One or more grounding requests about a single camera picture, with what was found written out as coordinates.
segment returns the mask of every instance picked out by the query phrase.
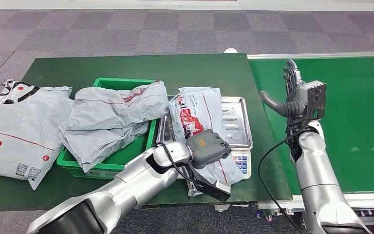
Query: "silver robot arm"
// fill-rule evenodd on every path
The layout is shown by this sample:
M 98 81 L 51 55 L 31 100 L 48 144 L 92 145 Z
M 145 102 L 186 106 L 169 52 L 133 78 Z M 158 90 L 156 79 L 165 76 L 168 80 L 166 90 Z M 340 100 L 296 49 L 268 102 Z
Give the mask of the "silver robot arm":
M 216 133 L 203 131 L 187 144 L 159 143 L 131 160 L 114 180 L 101 188 L 71 197 L 33 221 L 27 234 L 109 234 L 133 208 L 140 208 L 177 179 L 179 169 L 187 166 L 198 190 L 221 201 L 230 197 L 230 186 L 210 184 L 195 173 L 226 158 L 231 149 Z
M 324 117 L 327 85 L 305 83 L 291 59 L 284 67 L 286 102 L 278 103 L 265 91 L 266 105 L 287 118 L 287 144 L 298 174 L 305 206 L 305 225 L 312 234 L 371 234 L 349 207 L 326 153 L 323 131 L 318 123 Z

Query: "stainless steel tray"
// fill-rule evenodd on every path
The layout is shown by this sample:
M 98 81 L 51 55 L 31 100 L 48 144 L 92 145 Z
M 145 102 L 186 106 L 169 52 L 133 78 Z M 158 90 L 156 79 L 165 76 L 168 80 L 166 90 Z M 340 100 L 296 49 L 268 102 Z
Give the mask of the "stainless steel tray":
M 227 141 L 232 149 L 252 149 L 253 140 L 247 117 L 246 102 L 242 97 L 222 97 L 223 120 Z M 157 142 L 174 141 L 171 116 L 159 120 Z

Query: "green basket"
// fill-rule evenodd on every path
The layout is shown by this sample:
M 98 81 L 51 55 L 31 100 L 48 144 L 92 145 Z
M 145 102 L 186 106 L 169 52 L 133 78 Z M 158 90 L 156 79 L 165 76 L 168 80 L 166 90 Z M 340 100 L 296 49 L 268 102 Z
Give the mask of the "green basket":
M 137 86 L 153 82 L 154 80 L 150 79 L 98 78 L 93 86 L 114 90 L 131 90 Z M 157 120 L 155 119 L 150 121 L 149 128 L 144 135 L 131 142 L 124 149 L 116 151 L 87 173 L 84 173 L 74 156 L 65 147 L 59 153 L 56 163 L 75 177 L 113 179 L 114 175 L 124 169 L 125 164 L 146 149 L 151 148 L 155 137 L 156 123 Z

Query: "orange label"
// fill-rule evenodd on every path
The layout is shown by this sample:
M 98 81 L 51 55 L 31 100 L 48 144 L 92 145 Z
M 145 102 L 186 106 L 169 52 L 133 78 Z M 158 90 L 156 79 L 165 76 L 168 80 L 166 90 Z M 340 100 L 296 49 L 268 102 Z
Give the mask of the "orange label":
M 199 140 L 199 143 L 200 143 L 201 147 L 205 147 L 206 146 L 206 143 L 204 142 L 204 140 Z

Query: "plastic mailer bag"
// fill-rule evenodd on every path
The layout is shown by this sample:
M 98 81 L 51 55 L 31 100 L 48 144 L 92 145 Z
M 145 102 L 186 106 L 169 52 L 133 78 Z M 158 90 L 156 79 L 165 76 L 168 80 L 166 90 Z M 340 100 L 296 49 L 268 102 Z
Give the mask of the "plastic mailer bag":
M 61 125 L 59 129 L 63 144 L 86 173 L 115 151 L 145 134 L 148 125 L 148 122 L 144 122 L 129 128 L 100 130 L 65 130 L 65 126 Z
M 60 136 L 86 173 L 145 134 L 149 120 L 167 114 L 167 91 L 162 81 L 133 90 L 84 88 L 76 93 L 71 114 L 59 127 Z
M 75 95 L 67 130 L 126 128 L 168 113 L 167 91 L 162 81 L 133 90 L 84 88 Z
M 0 93 L 0 175 L 36 189 L 58 156 L 58 125 L 71 111 L 72 88 L 7 80 Z
M 180 88 L 170 101 L 172 127 L 176 141 L 186 142 L 204 130 L 212 129 L 228 142 L 223 122 L 220 89 L 203 87 Z M 216 180 L 234 184 L 244 178 L 233 157 L 207 165 L 196 170 L 210 183 Z

